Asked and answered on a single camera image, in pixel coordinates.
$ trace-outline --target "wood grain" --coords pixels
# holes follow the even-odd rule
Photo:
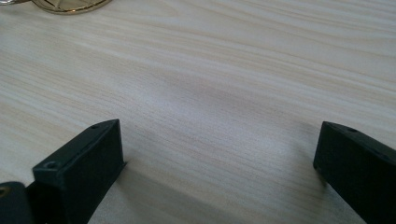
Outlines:
[[[363,223],[312,160],[323,120],[396,148],[395,52],[390,0],[0,7],[0,182],[119,118],[90,223]]]

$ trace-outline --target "black plastic part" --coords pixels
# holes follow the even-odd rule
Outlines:
[[[22,183],[7,182],[0,184],[0,223],[34,223],[25,187]]]
[[[314,167],[367,223],[396,223],[395,150],[325,121]]]
[[[29,187],[12,183],[0,224],[88,223],[124,166],[120,121],[95,124],[35,166]]]

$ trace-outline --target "screw hole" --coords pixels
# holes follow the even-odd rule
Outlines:
[[[10,191],[9,187],[0,187],[0,198],[3,198],[4,196],[8,195]]]
[[[350,132],[352,132],[352,133],[356,133],[356,132],[357,132],[357,130],[351,129],[351,128],[348,128],[347,130],[350,131]]]
[[[49,161],[46,164],[44,164],[44,167],[49,169],[55,169],[58,167],[58,163],[56,161]]]

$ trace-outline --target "wooden table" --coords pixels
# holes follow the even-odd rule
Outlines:
[[[396,148],[396,3],[0,7],[0,182],[120,119],[90,223],[364,223],[312,167],[323,120]]]

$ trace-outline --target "gold keychain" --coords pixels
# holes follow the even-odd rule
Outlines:
[[[28,2],[30,0],[0,0],[0,6]],[[38,7],[55,14],[72,15],[92,11],[111,0],[32,0]]]

